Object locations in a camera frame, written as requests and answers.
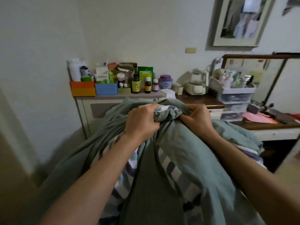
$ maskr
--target blue box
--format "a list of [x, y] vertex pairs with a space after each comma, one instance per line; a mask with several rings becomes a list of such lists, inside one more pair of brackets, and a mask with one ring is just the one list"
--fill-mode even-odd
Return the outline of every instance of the blue box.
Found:
[[115, 84], [95, 84], [97, 95], [117, 95], [117, 83]]

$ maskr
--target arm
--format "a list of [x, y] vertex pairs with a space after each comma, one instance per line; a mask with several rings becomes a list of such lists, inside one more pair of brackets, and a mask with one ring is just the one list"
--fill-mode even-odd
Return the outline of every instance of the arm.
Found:
[[132, 153], [159, 129], [158, 104], [140, 106], [127, 117], [125, 134], [43, 216], [40, 225], [95, 225]]
[[214, 130], [205, 105], [188, 105], [190, 116], [181, 120], [216, 153], [266, 224], [299, 224], [300, 199], [287, 191], [275, 175], [258, 165]]

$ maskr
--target bottle with yellow label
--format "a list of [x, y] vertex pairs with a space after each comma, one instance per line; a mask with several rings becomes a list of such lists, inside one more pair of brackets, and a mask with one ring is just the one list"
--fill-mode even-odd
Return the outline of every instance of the bottle with yellow label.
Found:
[[131, 81], [131, 89], [132, 89], [132, 93], [140, 93], [140, 77], [138, 74], [134, 74], [132, 81]]
[[150, 93], [152, 90], [151, 87], [151, 78], [150, 77], [146, 77], [146, 81], [145, 81], [145, 93]]

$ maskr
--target wall outlet cover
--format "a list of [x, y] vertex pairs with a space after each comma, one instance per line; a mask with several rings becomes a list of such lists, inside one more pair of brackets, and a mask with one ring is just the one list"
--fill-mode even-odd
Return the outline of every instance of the wall outlet cover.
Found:
[[186, 54], [194, 54], [197, 52], [197, 48], [196, 47], [192, 47], [192, 48], [186, 48], [185, 49], [185, 53]]

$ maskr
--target hand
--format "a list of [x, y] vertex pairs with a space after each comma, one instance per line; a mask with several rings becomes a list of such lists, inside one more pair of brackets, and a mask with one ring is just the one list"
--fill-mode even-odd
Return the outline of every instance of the hand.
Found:
[[206, 137], [216, 134], [212, 126], [210, 113], [204, 104], [187, 104], [193, 112], [188, 115], [181, 115], [183, 123], [198, 137], [204, 140]]
[[135, 138], [140, 143], [152, 137], [153, 133], [159, 129], [159, 123], [155, 123], [153, 113], [159, 104], [152, 103], [138, 108], [134, 108], [128, 113], [125, 135]]

